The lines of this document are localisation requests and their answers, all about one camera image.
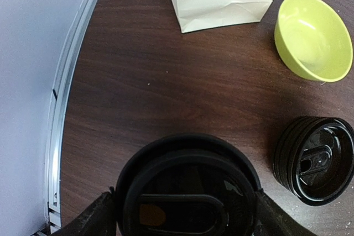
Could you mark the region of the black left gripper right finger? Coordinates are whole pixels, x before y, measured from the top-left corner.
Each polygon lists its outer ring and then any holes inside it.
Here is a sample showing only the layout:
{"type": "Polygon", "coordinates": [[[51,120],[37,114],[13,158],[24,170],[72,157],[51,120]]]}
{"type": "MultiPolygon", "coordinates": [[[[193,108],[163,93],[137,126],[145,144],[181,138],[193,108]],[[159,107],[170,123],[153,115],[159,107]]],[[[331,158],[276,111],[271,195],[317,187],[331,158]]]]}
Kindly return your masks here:
{"type": "Polygon", "coordinates": [[[310,235],[316,236],[279,207],[264,191],[256,192],[256,235],[310,235]]]}

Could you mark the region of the stack of black cup lids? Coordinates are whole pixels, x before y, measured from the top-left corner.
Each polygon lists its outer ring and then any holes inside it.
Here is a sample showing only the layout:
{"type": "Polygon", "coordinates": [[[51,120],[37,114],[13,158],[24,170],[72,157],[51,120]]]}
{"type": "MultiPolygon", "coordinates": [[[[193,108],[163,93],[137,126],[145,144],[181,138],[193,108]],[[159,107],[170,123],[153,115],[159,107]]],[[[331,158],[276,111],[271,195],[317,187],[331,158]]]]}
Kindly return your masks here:
{"type": "Polygon", "coordinates": [[[297,117],[279,136],[272,164],[277,181],[302,202],[328,204],[353,178],[353,128],[336,117],[297,117]]]}

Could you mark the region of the black plastic cup lid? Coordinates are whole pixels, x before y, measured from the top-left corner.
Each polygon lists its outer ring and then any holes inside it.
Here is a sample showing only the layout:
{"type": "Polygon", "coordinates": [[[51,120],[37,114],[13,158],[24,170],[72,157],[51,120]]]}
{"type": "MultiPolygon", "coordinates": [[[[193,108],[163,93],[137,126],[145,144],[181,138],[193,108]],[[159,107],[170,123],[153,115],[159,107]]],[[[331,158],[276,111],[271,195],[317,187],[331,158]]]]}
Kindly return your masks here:
{"type": "Polygon", "coordinates": [[[252,235],[259,177],[247,157],[208,134],[178,134],[134,154],[116,184],[122,235],[252,235]]]}

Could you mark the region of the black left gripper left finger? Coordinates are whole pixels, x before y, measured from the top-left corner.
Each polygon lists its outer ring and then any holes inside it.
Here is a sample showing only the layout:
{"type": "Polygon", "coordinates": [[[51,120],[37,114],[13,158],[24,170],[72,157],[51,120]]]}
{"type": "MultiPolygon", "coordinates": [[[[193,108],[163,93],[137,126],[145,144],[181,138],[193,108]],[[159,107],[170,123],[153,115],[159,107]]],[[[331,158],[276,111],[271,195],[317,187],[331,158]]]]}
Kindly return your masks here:
{"type": "Polygon", "coordinates": [[[115,235],[114,203],[110,192],[102,193],[56,235],[115,235]]]}

